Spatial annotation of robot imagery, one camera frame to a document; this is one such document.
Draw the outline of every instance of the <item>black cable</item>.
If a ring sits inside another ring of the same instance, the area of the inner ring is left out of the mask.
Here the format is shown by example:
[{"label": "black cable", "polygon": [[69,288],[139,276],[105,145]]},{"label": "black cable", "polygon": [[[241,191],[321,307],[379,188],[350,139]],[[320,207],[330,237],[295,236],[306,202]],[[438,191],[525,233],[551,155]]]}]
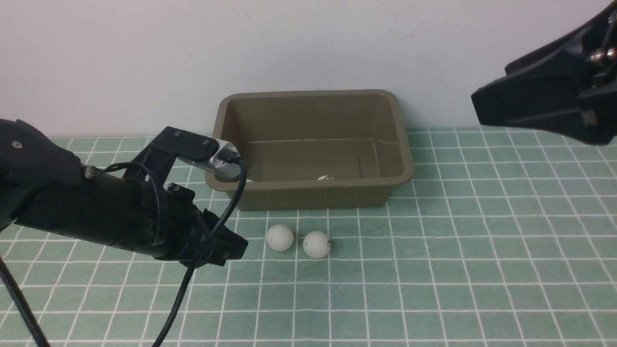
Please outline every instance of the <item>black cable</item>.
[{"label": "black cable", "polygon": [[38,325],[36,317],[28,305],[28,301],[26,301],[26,298],[23,297],[23,293],[19,289],[19,285],[13,278],[13,275],[10,274],[9,268],[6,267],[2,257],[0,257],[0,277],[2,277],[2,281],[4,282],[6,289],[9,291],[10,297],[13,298],[15,306],[17,306],[19,313],[22,315],[23,321],[26,323],[26,327],[28,327],[28,330],[30,331],[32,338],[35,340],[36,345],[39,347],[49,347],[49,342],[47,342],[45,334]]}]

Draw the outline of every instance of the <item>brown plastic tray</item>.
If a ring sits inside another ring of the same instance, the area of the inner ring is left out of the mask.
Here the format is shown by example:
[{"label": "brown plastic tray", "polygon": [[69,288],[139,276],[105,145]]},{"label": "brown plastic tray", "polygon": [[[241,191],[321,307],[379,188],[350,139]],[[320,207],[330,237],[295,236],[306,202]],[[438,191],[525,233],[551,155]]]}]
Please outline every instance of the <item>brown plastic tray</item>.
[{"label": "brown plastic tray", "polygon": [[[236,145],[254,181],[242,211],[380,206],[413,175],[399,103],[384,90],[235,94],[213,136]],[[237,186],[205,181],[228,196]]]}]

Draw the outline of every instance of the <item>green tile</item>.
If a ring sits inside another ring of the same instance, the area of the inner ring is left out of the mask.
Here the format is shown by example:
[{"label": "green tile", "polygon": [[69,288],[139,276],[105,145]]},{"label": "green tile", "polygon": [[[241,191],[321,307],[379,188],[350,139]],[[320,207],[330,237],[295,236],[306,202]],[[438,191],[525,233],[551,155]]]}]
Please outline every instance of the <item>green tile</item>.
[{"label": "green tile", "polygon": [[476,216],[480,215],[480,207],[478,206],[478,200],[476,198],[449,198],[448,205],[452,215],[455,216]]},{"label": "green tile", "polygon": [[366,305],[374,310],[400,309],[399,286],[366,285]]},{"label": "green tile", "polygon": [[391,199],[387,202],[390,215],[393,217],[408,217],[418,215],[418,206],[415,199]]},{"label": "green tile", "polygon": [[112,315],[109,313],[80,313],[69,338],[71,340],[102,340],[111,318]]},{"label": "green tile", "polygon": [[535,195],[534,188],[529,180],[506,180],[502,181],[505,193],[508,196],[530,196]]},{"label": "green tile", "polygon": [[364,261],[364,277],[366,282],[395,283],[394,261]]},{"label": "green tile", "polygon": [[434,149],[435,158],[437,162],[440,163],[458,163],[463,162],[463,155],[461,154],[460,149]]},{"label": "green tile", "polygon": [[541,260],[535,261],[535,264],[542,282],[550,283],[574,281],[565,261]]},{"label": "green tile", "polygon": [[474,309],[473,297],[467,286],[438,285],[437,296],[442,310]]},{"label": "green tile", "polygon": [[414,162],[413,165],[415,166],[414,173],[413,173],[415,181],[433,180],[433,179],[439,178],[439,171],[437,169],[436,164],[420,164],[418,162]]},{"label": "green tile", "polygon": [[[235,318],[237,316],[235,316],[235,314],[231,314],[231,313],[225,313],[223,315],[223,323],[221,324],[221,339],[225,339],[226,335],[223,335],[223,329],[225,329],[225,333],[227,334],[227,332],[229,331],[229,329],[231,329],[230,325],[235,325],[235,324],[230,324],[229,323],[229,319]],[[220,320],[220,314],[219,313],[192,313],[189,312],[186,314],[186,319],[184,321],[184,326],[182,329],[182,336],[181,338],[183,340],[209,340],[209,339],[215,339],[217,337],[217,328],[218,328],[218,322]],[[255,321],[253,321],[253,326],[252,327],[245,327],[242,326],[242,328],[246,328],[248,329],[248,331],[251,332],[251,338],[253,337],[252,332],[255,331]]]},{"label": "green tile", "polygon": [[67,264],[64,272],[60,276],[58,284],[61,285],[87,285],[90,277],[94,273],[94,264],[92,263],[72,263]]},{"label": "green tile", "polygon": [[[262,281],[263,283],[293,282],[294,277],[295,277],[295,272],[296,272],[296,265],[294,261],[264,261]],[[306,274],[306,276],[317,276],[318,275],[318,274],[313,274],[311,272],[303,272],[303,274]]]},{"label": "green tile", "polygon": [[504,196],[501,183],[497,180],[474,180],[473,186],[478,196]]},{"label": "green tile", "polygon": [[512,142],[515,146],[539,146],[536,134],[533,132],[512,132],[510,133]]},{"label": "green tile", "polygon": [[418,198],[436,198],[444,196],[444,189],[441,181],[417,181],[414,183],[416,188],[415,196]]},{"label": "green tile", "polygon": [[583,224],[576,217],[549,217],[557,235],[583,235]]},{"label": "green tile", "polygon": [[506,132],[486,132],[482,135],[487,146],[512,146],[512,140]]},{"label": "green tile", "polygon": [[494,238],[495,252],[499,258],[528,258],[523,238]]},{"label": "green tile", "polygon": [[[360,218],[360,234],[362,236],[390,236],[388,218]],[[349,236],[358,236],[357,225],[355,234]]]},{"label": "green tile", "polygon": [[74,138],[68,146],[71,152],[90,152],[94,149],[96,138]]},{"label": "green tile", "polygon": [[467,274],[462,261],[432,261],[436,283],[465,283]]},{"label": "green tile", "polygon": [[532,258],[558,258],[561,251],[553,237],[534,237],[526,239]]},{"label": "green tile", "polygon": [[292,338],[293,313],[291,312],[261,312],[257,326],[257,338],[282,339]]},{"label": "green tile", "polygon": [[527,339],[559,339],[559,333],[549,312],[519,312],[523,337]]},{"label": "green tile", "polygon": [[85,287],[56,287],[47,309],[50,311],[77,311],[85,292]]},{"label": "green tile", "polygon": [[45,313],[39,324],[48,340],[64,340],[73,326],[75,314],[73,313]]},{"label": "green tile", "polygon": [[467,164],[467,170],[471,179],[497,178],[497,171],[495,171],[493,164]]},{"label": "green tile", "polygon": [[547,178],[539,178],[530,180],[531,185],[536,190],[538,196],[564,196],[563,189],[559,180]]},{"label": "green tile", "polygon": [[422,217],[425,236],[455,236],[449,217]]},{"label": "green tile", "polygon": [[449,215],[448,204],[444,198],[420,198],[418,199],[420,215]]},{"label": "green tile", "polygon": [[43,247],[42,241],[15,242],[10,253],[5,257],[8,261],[33,261]]},{"label": "green tile", "polygon": [[593,315],[604,338],[617,338],[617,331],[615,330],[617,314],[615,312],[594,312]]},{"label": "green tile", "polygon": [[470,181],[441,181],[444,184],[445,194],[454,196],[474,196]]},{"label": "green tile", "polygon": [[330,237],[358,236],[358,220],[355,218],[330,218]]},{"label": "green tile", "polygon": [[[43,288],[26,287],[26,288],[21,288],[21,289],[32,311],[42,311],[43,310],[43,308],[45,307],[45,304],[47,303],[49,295],[51,294],[51,290],[52,290],[52,288],[50,287],[43,287]],[[17,312],[17,308],[13,304],[13,300],[10,299],[8,292],[4,289],[4,287],[2,288],[2,291],[0,291],[0,293],[2,293],[2,295],[0,295],[0,298],[2,298],[2,303],[0,304],[1,309],[4,311],[8,309],[9,306],[12,305],[13,307],[12,310],[14,312]]]},{"label": "green tile", "polygon": [[366,338],[368,327],[366,326],[366,316],[364,312],[332,312],[331,315],[333,339]]},{"label": "green tile", "polygon": [[517,148],[516,151],[522,161],[547,161],[543,149],[538,148]]},{"label": "green tile", "polygon": [[509,285],[515,309],[548,309],[542,287],[539,285]]},{"label": "green tile", "polygon": [[491,155],[486,148],[462,148],[466,162],[491,162]]},{"label": "green tile", "polygon": [[426,246],[421,238],[395,238],[396,258],[426,258]]},{"label": "green tile", "polygon": [[374,339],[404,339],[403,315],[399,312],[369,312],[368,333]]},{"label": "green tile", "polygon": [[399,275],[401,282],[407,283],[432,283],[429,262],[424,260],[399,260]]},{"label": "green tile", "polygon": [[459,236],[488,235],[484,220],[481,217],[454,217],[453,220]]},{"label": "green tile", "polygon": [[392,226],[392,235],[394,236],[422,236],[419,217],[392,218],[390,219],[390,225]]},{"label": "green tile", "polygon": [[407,334],[413,340],[443,339],[441,319],[436,312],[405,313]]},{"label": "green tile", "polygon": [[573,215],[574,211],[566,198],[540,197],[540,204],[548,215]]},{"label": "green tile", "polygon": [[553,235],[546,217],[527,216],[517,217],[516,220],[521,227],[521,233],[525,236]]},{"label": "green tile", "polygon": [[585,309],[576,285],[547,285],[544,287],[552,309]]},{"label": "green tile", "polygon": [[412,157],[414,162],[425,164],[435,162],[435,155],[432,149],[416,149],[412,148]]},{"label": "green tile", "polygon": [[456,238],[427,238],[431,258],[460,259],[461,252]]},{"label": "green tile", "polygon": [[298,284],[296,286],[296,309],[328,309],[328,285]]},{"label": "green tile", "polygon": [[161,263],[132,263],[131,269],[126,278],[126,284],[132,285],[154,285],[156,284]]},{"label": "green tile", "polygon": [[[281,287],[281,293],[273,300],[268,294],[270,290],[267,289],[270,286],[262,287],[262,309],[267,309],[269,306],[284,307],[288,309],[293,307],[293,286],[291,287],[291,296],[289,290],[284,291]],[[257,309],[257,302],[259,297],[258,285],[230,285],[227,286],[227,293],[225,294],[225,310],[253,310]]]},{"label": "green tile", "polygon": [[600,254],[600,257],[617,257],[617,238],[592,238],[591,240]]},{"label": "green tile", "polygon": [[432,285],[401,285],[405,310],[436,310],[437,299]]},{"label": "green tile", "polygon": [[578,282],[609,281],[607,273],[599,261],[573,260],[569,263]]},{"label": "green tile", "polygon": [[333,259],[360,259],[360,238],[340,238],[332,241]]},{"label": "green tile", "polygon": [[524,163],[525,171],[529,178],[553,178],[555,173],[548,163],[527,162]]},{"label": "green tile", "polygon": [[436,179],[439,178],[440,175],[442,180],[469,179],[467,166],[464,164],[439,164],[439,174],[426,178]]},{"label": "green tile", "polygon": [[503,279],[496,261],[465,261],[472,283],[502,283]]},{"label": "green tile", "polygon": [[508,283],[537,282],[531,261],[501,261],[503,275]]},{"label": "green tile", "polygon": [[361,285],[331,285],[330,291],[332,309],[365,309]]},{"label": "green tile", "polygon": [[107,338],[111,340],[139,339],[145,326],[145,314],[116,314],[112,319],[112,325],[109,327]]},{"label": "green tile", "polygon": [[358,209],[358,213],[360,217],[386,217],[387,209],[385,205],[380,207],[361,207]]},{"label": "green tile", "polygon": [[328,219],[326,218],[303,218],[298,223],[297,237],[304,237],[308,233],[319,230],[322,232],[328,231]]},{"label": "green tile", "polygon": [[516,318],[511,312],[482,312],[480,319],[487,339],[521,338]]},{"label": "green tile", "polygon": [[[191,292],[191,305],[190,309],[197,311],[218,311],[223,304],[223,294],[225,292],[224,286],[194,286]],[[142,291],[145,297],[148,297],[148,291]]]},{"label": "green tile", "polygon": [[330,261],[330,280],[332,282],[362,282],[360,261]]},{"label": "green tile", "polygon": [[262,275],[262,262],[231,262],[229,283],[257,283]]},{"label": "green tile", "polygon": [[461,238],[460,243],[465,258],[495,258],[493,247],[488,237]]},{"label": "green tile", "polygon": [[223,313],[220,327],[220,338],[222,340],[240,340],[253,338],[255,334],[256,318],[257,313],[254,312]]},{"label": "green tile", "polygon": [[594,323],[586,312],[556,312],[555,318],[561,328],[563,338],[599,338]]},{"label": "green tile", "polygon": [[611,219],[605,216],[581,217],[581,222],[589,235],[614,235],[615,226]]},{"label": "green tile", "polygon": [[475,313],[444,312],[445,334],[448,339],[481,339],[480,324]]},{"label": "green tile", "polygon": [[613,176],[610,166],[604,162],[582,162],[583,172],[590,178],[610,178]]},{"label": "green tile", "polygon": [[478,309],[512,309],[508,292],[503,285],[473,286]]},{"label": "green tile", "polygon": [[413,198],[415,196],[413,192],[413,181],[409,181],[404,185],[394,188],[391,196],[396,198]]},{"label": "green tile", "polygon": [[514,148],[496,147],[489,148],[493,161],[495,162],[513,162],[518,161],[518,156]]},{"label": "green tile", "polygon": [[[290,263],[291,266],[291,274],[293,275],[293,265],[294,263]],[[328,281],[328,261],[327,260],[310,260],[310,261],[300,261],[297,262],[297,281],[298,282],[327,282]]]},{"label": "green tile", "polygon": [[432,133],[433,147],[459,147],[456,133]]},{"label": "green tile", "polygon": [[559,244],[567,258],[595,257],[595,251],[587,238],[560,237]]},{"label": "green tile", "polygon": [[611,285],[581,285],[590,309],[617,309],[617,291]]}]

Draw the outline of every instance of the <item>white grout line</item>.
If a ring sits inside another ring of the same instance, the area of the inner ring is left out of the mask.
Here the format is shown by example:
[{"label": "white grout line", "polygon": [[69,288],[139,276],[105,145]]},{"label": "white grout line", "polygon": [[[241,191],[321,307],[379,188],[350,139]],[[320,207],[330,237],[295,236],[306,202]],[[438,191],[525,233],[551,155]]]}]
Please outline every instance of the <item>white grout line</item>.
[{"label": "white grout line", "polygon": [[364,257],[362,253],[362,228],[360,227],[360,209],[356,208],[355,210],[356,210],[357,218],[358,218],[358,237],[360,241],[360,270],[362,271],[362,296],[364,298],[364,318],[365,318],[365,323],[366,323],[366,338],[368,339],[368,347],[371,347],[371,342],[370,342],[371,334],[369,331],[369,324],[368,324],[368,301],[366,300],[366,277],[364,273]]},{"label": "white grout line", "polygon": [[396,282],[397,282],[397,287],[399,290],[399,303],[400,303],[401,315],[403,318],[403,329],[405,329],[405,340],[409,340],[409,333],[407,332],[407,318],[405,317],[405,305],[403,304],[403,291],[400,287],[399,262],[396,256],[396,247],[394,245],[394,233],[392,232],[392,220],[390,219],[390,205],[388,202],[386,202],[386,212],[388,216],[388,219],[387,219],[388,229],[390,229],[390,240],[392,241],[392,256],[394,258],[394,271],[396,272]]},{"label": "white grout line", "polygon": [[[266,213],[266,230],[268,230],[268,228],[270,227],[269,217],[270,217],[270,210],[268,210],[268,212]],[[257,315],[255,317],[255,332],[253,336],[253,341],[254,341],[253,347],[257,347],[257,331],[258,331],[257,329],[259,328],[259,312],[260,312],[260,308],[262,305],[263,268],[266,264],[266,247],[267,247],[266,245],[267,245],[267,242],[265,241],[265,234],[264,234],[263,253],[262,253],[262,273],[260,274],[260,277],[259,277],[259,293],[257,295]]]}]

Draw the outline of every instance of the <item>metal bolt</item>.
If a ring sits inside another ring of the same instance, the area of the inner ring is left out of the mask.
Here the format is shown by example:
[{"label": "metal bolt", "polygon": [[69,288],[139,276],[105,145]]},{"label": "metal bolt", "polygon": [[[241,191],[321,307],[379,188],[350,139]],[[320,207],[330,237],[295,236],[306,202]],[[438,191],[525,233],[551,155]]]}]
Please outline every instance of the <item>metal bolt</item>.
[{"label": "metal bolt", "polygon": [[607,58],[610,61],[617,61],[617,48],[610,48],[607,51]]},{"label": "metal bolt", "polygon": [[591,56],[589,57],[589,61],[596,65],[602,65],[602,62],[606,57],[607,53],[605,51],[602,51],[601,49],[598,49],[591,54]]}]

